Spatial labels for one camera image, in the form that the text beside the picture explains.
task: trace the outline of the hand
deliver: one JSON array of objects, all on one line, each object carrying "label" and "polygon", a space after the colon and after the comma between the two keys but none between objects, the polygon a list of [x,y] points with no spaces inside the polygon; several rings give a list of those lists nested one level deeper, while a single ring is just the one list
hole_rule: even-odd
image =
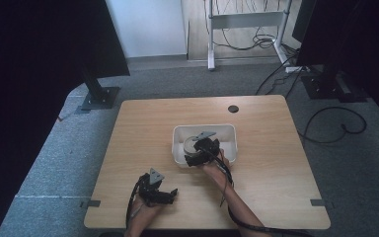
[{"label": "hand", "polygon": [[[224,164],[227,167],[230,167],[229,165],[229,160],[224,157],[224,150],[220,149],[220,153],[217,156],[219,159],[221,159]],[[218,168],[217,163],[215,161],[208,163],[208,164],[203,164],[197,166],[200,170],[202,170],[206,175],[208,175],[214,183],[218,186],[220,191],[223,191],[226,187],[227,183],[227,177],[226,175]]]},{"label": "hand", "polygon": [[140,236],[141,232],[155,219],[165,206],[163,204],[153,204],[147,206],[144,200],[136,195],[131,207],[131,217],[125,237]]}]

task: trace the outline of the white wall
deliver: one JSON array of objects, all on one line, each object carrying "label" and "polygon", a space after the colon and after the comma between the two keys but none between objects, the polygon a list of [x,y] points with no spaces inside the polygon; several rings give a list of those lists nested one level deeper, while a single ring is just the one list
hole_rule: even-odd
[{"label": "white wall", "polygon": [[106,0],[125,57],[186,54],[180,0]]}]

